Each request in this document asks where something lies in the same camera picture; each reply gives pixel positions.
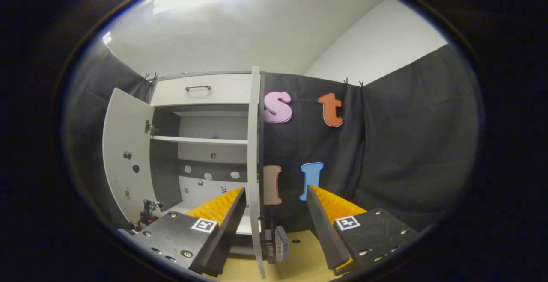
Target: ceiling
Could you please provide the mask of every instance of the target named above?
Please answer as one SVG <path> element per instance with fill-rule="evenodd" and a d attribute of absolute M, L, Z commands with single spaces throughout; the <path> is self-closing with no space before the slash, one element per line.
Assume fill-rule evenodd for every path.
<path fill-rule="evenodd" d="M 158 15 L 153 1 L 113 21 L 109 48 L 141 75 L 250 70 L 304 74 L 383 0 L 218 0 Z"/>

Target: white sticker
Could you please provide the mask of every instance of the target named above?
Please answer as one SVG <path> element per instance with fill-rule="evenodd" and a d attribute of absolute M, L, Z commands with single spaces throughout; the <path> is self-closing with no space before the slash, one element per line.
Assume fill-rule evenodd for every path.
<path fill-rule="evenodd" d="M 356 220 L 354 216 L 338 218 L 338 219 L 335 219 L 335 222 L 337 223 L 341 231 L 346 231 L 347 229 L 360 226 L 360 224 L 358 223 L 358 220 Z"/>
<path fill-rule="evenodd" d="M 200 218 L 190 228 L 200 232 L 211 233 L 213 229 L 215 228 L 215 225 L 217 225 L 217 222 L 215 221 Z"/>

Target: drawer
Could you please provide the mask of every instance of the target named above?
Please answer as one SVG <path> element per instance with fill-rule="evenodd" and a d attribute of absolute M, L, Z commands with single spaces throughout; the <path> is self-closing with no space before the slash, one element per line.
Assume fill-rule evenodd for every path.
<path fill-rule="evenodd" d="M 204 87 L 186 90 L 193 86 Z M 150 104 L 249 104 L 250 97 L 251 74 L 199 75 L 159 81 Z"/>

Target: white wall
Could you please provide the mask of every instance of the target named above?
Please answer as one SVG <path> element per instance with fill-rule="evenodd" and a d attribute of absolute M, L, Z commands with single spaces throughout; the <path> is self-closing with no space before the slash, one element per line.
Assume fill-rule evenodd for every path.
<path fill-rule="evenodd" d="M 427 21 L 397 0 L 378 4 L 342 34 L 307 70 L 308 77 L 371 83 L 444 46 Z"/>

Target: open cabinet door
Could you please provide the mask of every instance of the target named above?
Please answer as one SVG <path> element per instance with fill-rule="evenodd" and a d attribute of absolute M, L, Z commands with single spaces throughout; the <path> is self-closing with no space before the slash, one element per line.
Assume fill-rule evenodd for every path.
<path fill-rule="evenodd" d="M 150 131 L 154 107 L 114 89 L 104 119 L 102 153 L 108 186 L 125 218 L 137 224 L 143 200 L 156 201 L 150 174 Z"/>

